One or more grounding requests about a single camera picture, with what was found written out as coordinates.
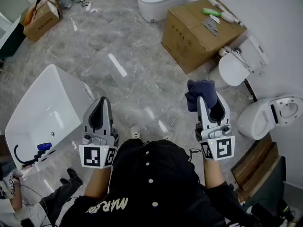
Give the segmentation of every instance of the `toilet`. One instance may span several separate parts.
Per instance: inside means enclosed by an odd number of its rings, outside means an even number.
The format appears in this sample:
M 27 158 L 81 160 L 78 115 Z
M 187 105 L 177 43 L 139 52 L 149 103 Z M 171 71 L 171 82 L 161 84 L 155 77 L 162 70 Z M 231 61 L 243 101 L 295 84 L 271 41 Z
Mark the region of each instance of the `toilet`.
M 166 19 L 167 11 L 185 0 L 138 0 L 142 17 L 150 23 Z
M 241 134 L 259 140 L 274 127 L 284 127 L 293 123 L 303 113 L 303 98 L 283 95 L 274 99 L 257 101 L 241 113 L 238 130 Z
M 216 88 L 226 86 L 236 87 L 243 82 L 252 71 L 268 64 L 268 57 L 251 35 L 240 46 L 232 51 L 229 47 L 220 49 L 222 58 L 208 75 L 209 80 L 215 81 Z

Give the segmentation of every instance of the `shoe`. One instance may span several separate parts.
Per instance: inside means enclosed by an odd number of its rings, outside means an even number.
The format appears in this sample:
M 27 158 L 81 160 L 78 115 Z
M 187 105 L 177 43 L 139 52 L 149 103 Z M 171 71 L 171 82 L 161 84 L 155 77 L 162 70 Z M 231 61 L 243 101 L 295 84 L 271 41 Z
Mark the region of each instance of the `shoe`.
M 77 173 L 73 169 L 68 168 L 67 169 L 67 173 L 70 176 L 70 178 L 75 179 L 76 181 L 78 181 L 79 183 L 81 183 L 81 185 L 83 184 L 83 181 L 78 177 Z
M 62 185 L 68 184 L 68 181 L 65 178 L 61 178 L 60 182 L 61 182 Z
M 295 218 L 293 211 L 290 210 L 288 204 L 284 199 L 279 199 L 277 204 L 278 215 L 282 219 L 287 219 L 288 223 L 292 222 Z
M 161 140 L 169 140 L 172 141 L 175 138 L 175 132 L 174 131 L 167 131 L 163 134 Z
M 132 139 L 140 139 L 140 129 L 137 125 L 131 127 Z

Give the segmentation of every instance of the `black hose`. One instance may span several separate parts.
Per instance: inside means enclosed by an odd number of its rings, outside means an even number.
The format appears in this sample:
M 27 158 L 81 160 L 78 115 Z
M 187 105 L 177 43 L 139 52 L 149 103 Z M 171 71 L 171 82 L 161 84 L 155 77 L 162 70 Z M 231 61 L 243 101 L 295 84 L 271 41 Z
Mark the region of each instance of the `black hose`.
M 32 159 L 30 161 L 21 161 L 19 159 L 19 157 L 17 156 L 17 148 L 18 148 L 19 145 L 16 145 L 15 148 L 14 148 L 14 154 L 15 154 L 15 158 L 18 160 L 18 162 L 22 163 L 22 164 L 29 164 L 29 163 L 34 163 L 36 161 L 36 159 Z

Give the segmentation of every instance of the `blue faucet handle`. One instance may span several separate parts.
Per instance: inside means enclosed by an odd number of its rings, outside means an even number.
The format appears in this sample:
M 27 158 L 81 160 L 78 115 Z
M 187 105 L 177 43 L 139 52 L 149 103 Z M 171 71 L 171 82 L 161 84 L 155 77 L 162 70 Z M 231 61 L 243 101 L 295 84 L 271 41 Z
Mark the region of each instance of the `blue faucet handle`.
M 52 147 L 51 143 L 37 145 L 38 150 L 49 150 Z

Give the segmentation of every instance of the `black shoe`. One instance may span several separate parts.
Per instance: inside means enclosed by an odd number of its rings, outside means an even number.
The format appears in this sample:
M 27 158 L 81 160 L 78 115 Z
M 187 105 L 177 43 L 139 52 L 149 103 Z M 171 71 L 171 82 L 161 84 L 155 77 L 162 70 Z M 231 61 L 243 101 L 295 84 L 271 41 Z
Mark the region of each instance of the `black shoe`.
M 279 199 L 277 204 L 278 215 L 282 219 L 287 219 L 288 223 L 294 219 L 293 211 L 290 210 L 289 206 L 284 199 Z
M 68 184 L 68 181 L 65 178 L 61 178 L 60 182 L 61 182 L 62 185 Z
M 83 185 L 83 181 L 78 177 L 77 173 L 76 173 L 73 169 L 68 168 L 68 169 L 67 169 L 67 173 L 68 173 L 68 175 L 70 176 L 70 178 L 75 179 L 75 180 L 78 181 L 81 185 Z

